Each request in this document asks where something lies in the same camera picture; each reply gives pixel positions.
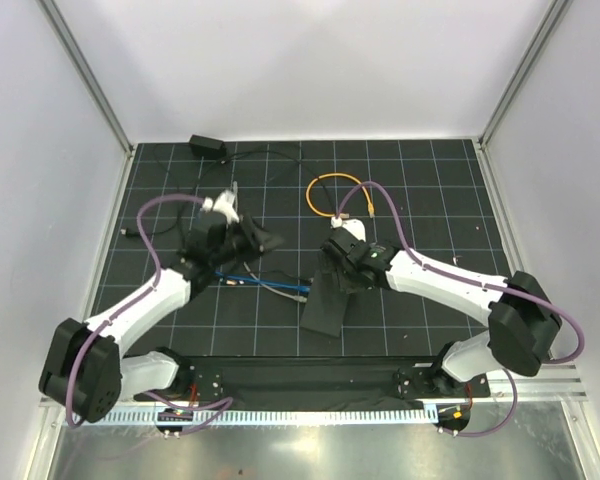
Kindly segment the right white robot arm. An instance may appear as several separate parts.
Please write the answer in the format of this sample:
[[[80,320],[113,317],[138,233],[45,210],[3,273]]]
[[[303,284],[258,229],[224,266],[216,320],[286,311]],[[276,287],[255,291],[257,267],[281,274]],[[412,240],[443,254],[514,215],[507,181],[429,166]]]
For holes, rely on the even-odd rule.
[[[534,377],[549,360],[562,321],[537,279],[464,270],[412,249],[369,243],[344,227],[321,245],[342,290],[382,288],[431,300],[480,322],[485,331],[447,343],[421,374],[426,390],[453,396],[482,374],[506,369]]]

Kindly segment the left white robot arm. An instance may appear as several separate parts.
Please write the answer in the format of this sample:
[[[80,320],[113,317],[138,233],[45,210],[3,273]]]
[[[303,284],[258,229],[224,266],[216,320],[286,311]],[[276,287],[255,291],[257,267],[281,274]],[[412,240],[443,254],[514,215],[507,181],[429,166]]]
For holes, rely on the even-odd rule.
[[[39,391],[76,423],[98,422],[118,401],[137,395],[183,399],[194,383],[189,360],[166,347],[136,356],[128,351],[204,291],[223,265],[254,261],[283,242],[248,214],[235,221],[221,213],[200,215],[184,248],[144,285],[84,322],[68,318],[56,327]]]

